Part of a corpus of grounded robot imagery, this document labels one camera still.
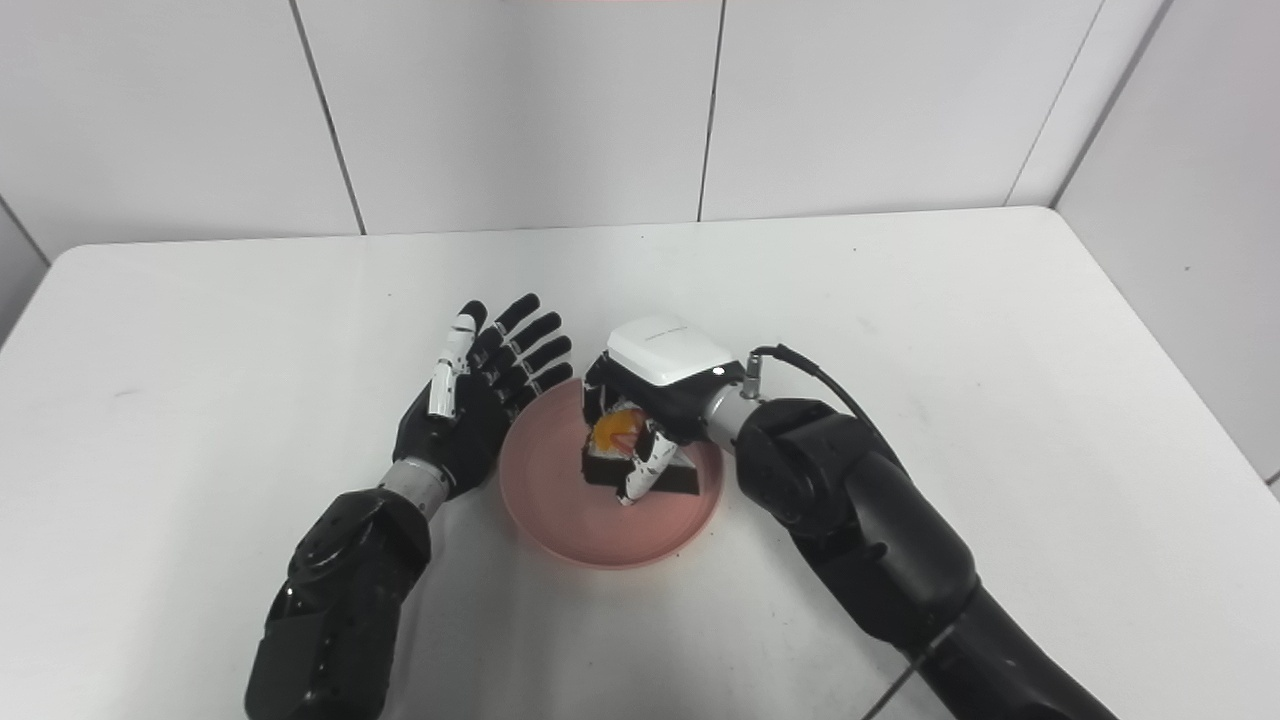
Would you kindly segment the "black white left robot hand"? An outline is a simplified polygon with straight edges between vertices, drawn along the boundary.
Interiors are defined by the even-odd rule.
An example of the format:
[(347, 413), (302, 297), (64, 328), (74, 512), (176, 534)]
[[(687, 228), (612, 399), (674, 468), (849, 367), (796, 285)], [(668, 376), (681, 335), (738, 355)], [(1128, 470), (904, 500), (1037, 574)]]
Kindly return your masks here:
[(451, 498), (493, 473), (517, 418), (573, 374), (562, 318), (540, 307), (536, 293), (495, 318), (479, 300), (462, 307), (429, 382), (399, 420), (394, 462), (413, 460), (442, 471)]

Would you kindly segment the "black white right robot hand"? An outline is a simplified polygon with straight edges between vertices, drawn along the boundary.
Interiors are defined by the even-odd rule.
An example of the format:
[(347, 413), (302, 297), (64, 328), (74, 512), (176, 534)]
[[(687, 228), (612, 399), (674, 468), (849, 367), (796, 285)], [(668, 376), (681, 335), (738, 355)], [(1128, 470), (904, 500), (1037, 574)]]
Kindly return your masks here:
[(748, 369), (708, 334), (673, 315), (645, 316), (613, 329), (582, 379), (582, 416), (595, 428), (608, 415), (643, 415), (631, 468), (616, 497), (632, 506), (649, 495), (680, 450), (713, 443), (736, 452), (758, 407), (745, 396)]

